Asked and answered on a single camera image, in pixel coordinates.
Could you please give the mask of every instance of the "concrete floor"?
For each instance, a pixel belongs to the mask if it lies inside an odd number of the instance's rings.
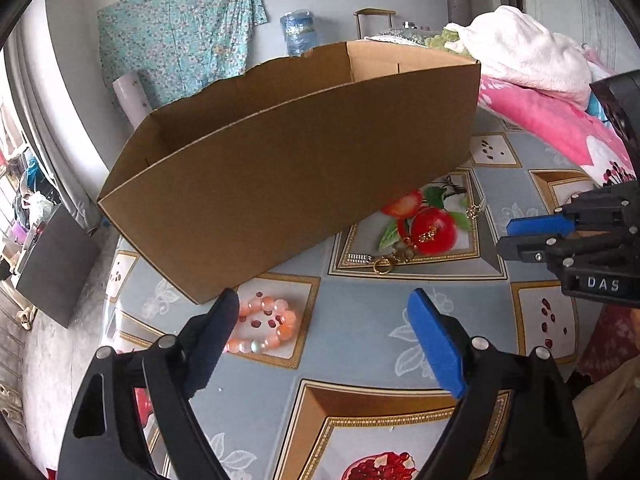
[[[104,290],[118,232],[94,235],[102,251],[84,285],[67,329],[39,312],[23,351],[22,401],[31,456],[38,468],[58,469],[62,437],[86,368],[100,345]]]

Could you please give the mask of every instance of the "plastic water bottle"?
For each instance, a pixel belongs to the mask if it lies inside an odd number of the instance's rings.
[[[287,44],[288,56],[299,56],[306,50],[318,46],[318,34],[314,28],[314,15],[310,10],[294,10],[280,19]]]

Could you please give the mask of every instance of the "white cylinder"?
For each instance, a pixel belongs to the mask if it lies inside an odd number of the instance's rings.
[[[113,89],[116,92],[120,106],[129,118],[129,122],[136,129],[140,126],[140,123],[151,112],[151,105],[149,99],[146,98],[146,94],[142,85],[140,84],[140,78],[135,70],[127,72],[124,76],[113,82]]]

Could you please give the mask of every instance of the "cardboard box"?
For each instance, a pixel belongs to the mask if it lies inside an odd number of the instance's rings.
[[[467,160],[479,77],[374,41],[274,59],[147,117],[98,203],[203,303]]]

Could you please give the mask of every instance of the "floral curtain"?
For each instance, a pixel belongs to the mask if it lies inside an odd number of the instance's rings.
[[[120,0],[98,12],[102,76],[136,70],[153,108],[244,72],[262,0]]]

